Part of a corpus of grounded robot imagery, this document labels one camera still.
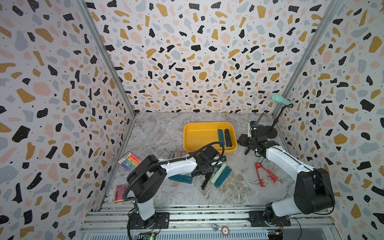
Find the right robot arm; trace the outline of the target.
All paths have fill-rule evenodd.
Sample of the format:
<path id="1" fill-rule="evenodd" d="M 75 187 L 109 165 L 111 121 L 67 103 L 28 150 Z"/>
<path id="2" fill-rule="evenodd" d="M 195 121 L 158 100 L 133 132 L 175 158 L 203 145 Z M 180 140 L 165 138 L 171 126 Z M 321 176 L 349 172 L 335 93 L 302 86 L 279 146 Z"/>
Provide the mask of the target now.
<path id="1" fill-rule="evenodd" d="M 248 128 L 248 133 L 238 139 L 238 144 L 247 148 L 245 154 L 254 151 L 278 165 L 295 181 L 292 197 L 266 205 L 263 214 L 266 224 L 274 226 L 289 216 L 319 214 L 322 210 L 335 208 L 330 175 L 325 169 L 315 169 L 289 154 L 277 142 L 269 141 L 267 126 L 251 121 Z"/>

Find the black pruning pliers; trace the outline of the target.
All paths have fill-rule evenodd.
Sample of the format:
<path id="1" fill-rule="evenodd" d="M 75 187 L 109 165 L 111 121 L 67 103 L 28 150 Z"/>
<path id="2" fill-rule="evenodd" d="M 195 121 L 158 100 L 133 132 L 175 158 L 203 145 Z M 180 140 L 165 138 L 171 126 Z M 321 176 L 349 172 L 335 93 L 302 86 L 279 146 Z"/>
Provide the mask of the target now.
<path id="1" fill-rule="evenodd" d="M 225 129 L 225 142 L 226 142 L 226 147 L 232 147 L 232 138 L 229 129 Z"/>

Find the yellow storage box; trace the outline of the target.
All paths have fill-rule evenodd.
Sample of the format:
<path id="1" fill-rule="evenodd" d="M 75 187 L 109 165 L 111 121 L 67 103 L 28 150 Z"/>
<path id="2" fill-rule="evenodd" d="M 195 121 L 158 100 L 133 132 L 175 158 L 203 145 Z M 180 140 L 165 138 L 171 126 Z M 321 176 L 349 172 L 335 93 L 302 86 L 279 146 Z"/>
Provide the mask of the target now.
<path id="1" fill-rule="evenodd" d="M 184 127 L 183 145 L 187 153 L 195 152 L 201 147 L 219 142 L 218 129 L 224 131 L 229 129 L 232 138 L 232 147 L 224 147 L 224 154 L 232 154 L 238 147 L 235 130 L 231 123 L 228 122 L 199 122 L 189 123 Z"/>

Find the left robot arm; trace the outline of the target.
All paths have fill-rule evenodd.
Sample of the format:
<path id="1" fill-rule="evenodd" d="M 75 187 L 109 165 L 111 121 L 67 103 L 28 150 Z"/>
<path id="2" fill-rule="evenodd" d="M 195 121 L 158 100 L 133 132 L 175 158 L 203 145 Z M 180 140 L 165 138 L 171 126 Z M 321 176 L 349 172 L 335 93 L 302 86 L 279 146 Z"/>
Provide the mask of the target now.
<path id="1" fill-rule="evenodd" d="M 146 157 L 127 177 L 128 186 L 123 201 L 133 201 L 142 221 L 153 220 L 156 216 L 153 197 L 165 179 L 191 174 L 192 177 L 209 175 L 215 166 L 226 161 L 225 145 L 209 143 L 183 157 L 161 160 L 154 155 Z"/>

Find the beige pliers behind arm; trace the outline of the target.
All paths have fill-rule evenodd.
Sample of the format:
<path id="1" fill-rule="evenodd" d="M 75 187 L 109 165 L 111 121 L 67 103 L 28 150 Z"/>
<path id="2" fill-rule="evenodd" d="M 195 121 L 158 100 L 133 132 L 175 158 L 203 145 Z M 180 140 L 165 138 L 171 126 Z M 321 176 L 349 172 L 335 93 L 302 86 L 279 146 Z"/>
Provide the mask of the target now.
<path id="1" fill-rule="evenodd" d="M 177 159 L 177 158 L 183 158 L 185 156 L 187 156 L 188 153 L 187 152 L 170 152 L 169 156 L 168 156 L 168 159 Z"/>

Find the light green pliers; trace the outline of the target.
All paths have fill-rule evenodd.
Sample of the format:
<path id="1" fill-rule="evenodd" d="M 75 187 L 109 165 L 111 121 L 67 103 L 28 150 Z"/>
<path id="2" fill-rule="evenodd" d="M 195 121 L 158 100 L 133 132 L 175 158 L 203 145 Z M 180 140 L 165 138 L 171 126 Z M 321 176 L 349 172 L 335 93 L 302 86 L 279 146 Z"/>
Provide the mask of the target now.
<path id="1" fill-rule="evenodd" d="M 221 164 L 220 169 L 215 173 L 215 175 L 211 179 L 212 184 L 214 184 L 218 180 L 218 178 L 223 173 L 223 171 L 226 169 L 226 167 L 227 167 L 226 163 Z"/>

